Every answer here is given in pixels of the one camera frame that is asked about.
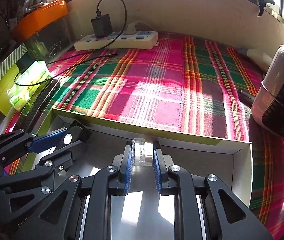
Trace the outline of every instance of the power strip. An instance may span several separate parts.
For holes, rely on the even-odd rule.
[[[88,35],[74,44],[75,50],[99,49],[112,40],[120,32],[113,32],[107,37],[97,38],[95,35]],[[122,34],[115,42],[107,46],[107,49],[152,49],[158,44],[158,33],[148,31],[137,31],[132,35]]]

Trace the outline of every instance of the gray and white striped paper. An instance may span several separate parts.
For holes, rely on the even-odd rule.
[[[23,43],[0,64],[0,80],[26,52],[27,49]]]

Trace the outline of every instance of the orange container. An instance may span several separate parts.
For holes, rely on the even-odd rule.
[[[12,37],[16,42],[22,43],[51,22],[67,14],[64,0],[49,3],[25,16],[12,30]]]

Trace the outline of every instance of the blue gripper pad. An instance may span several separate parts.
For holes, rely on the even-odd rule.
[[[153,170],[154,170],[154,176],[155,176],[155,184],[156,189],[158,190],[159,194],[161,194],[162,191],[162,182],[161,182],[161,171],[160,166],[158,162],[158,157],[156,155],[156,151],[153,150]]]
[[[125,171],[125,186],[124,186],[124,193],[125,195],[129,192],[130,184],[131,184],[131,177],[132,177],[132,168],[133,168],[133,154],[132,154],[132,147],[130,148],[128,163],[126,165]]]
[[[41,153],[50,149],[54,146],[57,146],[61,138],[66,133],[66,128],[58,129],[49,135],[45,135],[43,137],[36,138],[32,145],[29,147],[29,152],[31,153]]]

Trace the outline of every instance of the black power adapter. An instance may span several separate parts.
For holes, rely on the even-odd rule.
[[[97,16],[91,20],[94,34],[97,38],[109,36],[113,30],[110,16],[108,14],[101,15],[101,11],[97,10]]]

